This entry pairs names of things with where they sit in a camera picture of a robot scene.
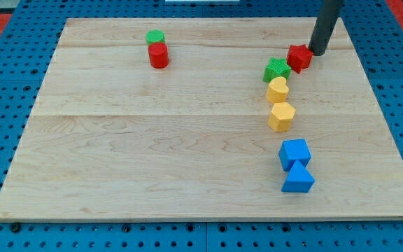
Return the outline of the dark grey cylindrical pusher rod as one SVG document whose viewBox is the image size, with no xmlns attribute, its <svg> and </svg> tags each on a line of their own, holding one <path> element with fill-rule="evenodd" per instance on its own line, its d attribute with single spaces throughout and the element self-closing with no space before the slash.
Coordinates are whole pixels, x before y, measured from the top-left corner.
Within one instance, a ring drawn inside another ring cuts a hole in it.
<svg viewBox="0 0 403 252">
<path fill-rule="evenodd" d="M 314 56 L 325 54 L 344 0 L 324 0 L 309 41 Z"/>
</svg>

